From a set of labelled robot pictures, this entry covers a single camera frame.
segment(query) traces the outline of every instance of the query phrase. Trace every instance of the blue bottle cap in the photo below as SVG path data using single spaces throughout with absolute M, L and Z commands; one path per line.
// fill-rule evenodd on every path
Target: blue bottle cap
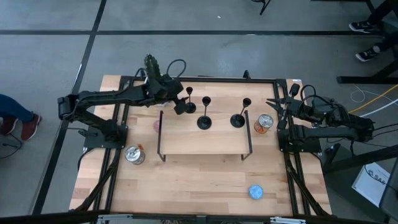
M 249 195 L 253 199 L 260 199 L 264 195 L 262 188 L 259 185 L 252 185 L 249 188 Z

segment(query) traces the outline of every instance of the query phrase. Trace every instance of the yellow cable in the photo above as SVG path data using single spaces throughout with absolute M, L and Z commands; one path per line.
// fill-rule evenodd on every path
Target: yellow cable
M 358 111 L 358 110 L 364 108 L 365 106 L 367 106 L 367 105 L 369 105 L 369 104 L 375 102 L 376 100 L 382 98 L 385 94 L 389 93 L 390 91 L 392 91 L 393 89 L 395 89 L 395 88 L 397 88 L 397 87 L 398 87 L 398 85 L 394 85 L 394 86 L 391 87 L 389 90 L 387 90 L 385 93 L 381 94 L 380 96 L 376 97 L 375 99 L 373 99 L 373 100 L 371 100 L 371 101 L 365 103 L 364 105 L 360 106 L 359 108 L 356 108 L 355 110 L 352 110 L 352 111 L 350 111 L 350 112 L 348 112 L 348 113 L 354 113 L 355 111 Z

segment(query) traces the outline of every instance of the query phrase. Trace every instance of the open can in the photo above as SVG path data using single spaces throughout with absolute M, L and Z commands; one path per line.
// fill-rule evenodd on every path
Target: open can
M 142 164 L 145 160 L 144 151 L 140 150 L 137 146 L 127 148 L 124 155 L 126 156 L 126 159 L 134 165 Z
M 260 115 L 259 119 L 254 123 L 254 130 L 259 134 L 264 134 L 274 124 L 274 120 L 268 114 Z

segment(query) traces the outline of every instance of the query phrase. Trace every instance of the gray floor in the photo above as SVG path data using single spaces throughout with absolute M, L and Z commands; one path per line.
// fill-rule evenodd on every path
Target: gray floor
M 99 0 L 0 1 L 0 29 L 88 29 Z M 361 2 L 311 2 L 275 0 L 263 16 L 260 4 L 243 0 L 194 1 L 109 0 L 100 30 L 347 30 L 348 23 L 367 18 Z M 87 36 L 0 35 L 0 92 L 14 97 L 44 120 L 35 138 L 22 150 L 0 161 L 0 217 L 25 215 L 59 125 L 56 99 L 67 95 L 87 43 Z M 158 59 L 162 71 L 175 58 L 188 67 L 184 75 L 241 77 L 249 70 L 256 78 L 297 78 L 312 84 L 322 96 L 334 97 L 352 110 L 362 105 L 350 99 L 354 85 L 339 85 L 340 75 L 372 75 L 392 60 L 391 52 L 369 63 L 354 55 L 373 43 L 372 37 L 236 36 L 236 35 L 122 35 L 97 36 L 81 90 L 98 90 L 102 76 L 132 75 L 146 54 Z M 383 93 L 390 85 L 359 85 Z M 366 95 L 367 100 L 373 95 Z M 398 91 L 388 94 L 396 99 Z M 360 93 L 354 95 L 361 99 Z M 380 99 L 357 114 L 388 103 Z M 396 123 L 393 105 L 370 116 L 376 126 Z M 15 131 L 19 135 L 21 127 Z M 393 145 L 397 135 L 386 134 L 372 143 Z M 83 138 L 69 131 L 57 164 L 44 212 L 68 209 L 76 179 L 76 164 Z M 356 144 L 356 152 L 375 147 Z M 7 153 L 2 149 L 0 156 Z M 393 161 L 380 162 L 390 171 Z M 328 189 L 333 213 L 339 217 L 369 220 L 355 204 Z

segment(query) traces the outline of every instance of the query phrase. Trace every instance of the wooden table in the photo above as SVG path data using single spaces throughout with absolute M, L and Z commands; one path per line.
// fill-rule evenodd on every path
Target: wooden table
M 117 90 L 120 76 L 105 75 L 101 91 Z M 293 80 L 287 80 L 289 86 Z M 292 209 L 287 185 L 287 174 L 283 154 L 279 151 L 276 124 L 266 134 L 258 134 L 253 124 L 260 114 L 270 114 L 276 123 L 277 113 L 265 104 L 266 98 L 273 98 L 271 84 L 263 83 L 182 83 L 192 86 L 192 101 L 197 105 L 195 114 L 182 114 L 181 118 L 202 114 L 201 99 L 211 97 L 208 116 L 217 118 L 220 114 L 228 117 L 241 110 L 242 100 L 248 97 L 252 105 L 247 108 L 251 125 L 253 155 L 242 161 L 240 156 L 231 154 L 168 155 L 162 162 L 157 155 L 157 133 L 152 125 L 159 119 L 163 110 L 166 116 L 174 116 L 173 104 L 168 106 L 130 107 L 127 125 L 129 133 L 127 146 L 142 144 L 146 154 L 144 163 L 135 166 L 124 158 L 124 149 L 112 201 L 112 212 L 129 213 L 174 213 L 208 215 L 291 215 Z M 112 117 L 114 106 L 97 106 L 95 114 L 104 118 Z M 211 129 L 230 127 L 227 120 L 214 122 Z M 214 133 L 214 142 L 218 135 Z M 103 161 L 104 149 L 95 149 L 87 154 L 73 191 L 70 208 L 79 206 L 98 182 Z M 306 185 L 321 204 L 330 212 L 329 199 L 323 180 L 322 168 L 317 158 L 301 153 Z M 264 189 L 264 197 L 253 200 L 248 188 L 259 184 Z M 105 186 L 100 208 L 104 208 Z M 302 200 L 296 187 L 299 210 Z

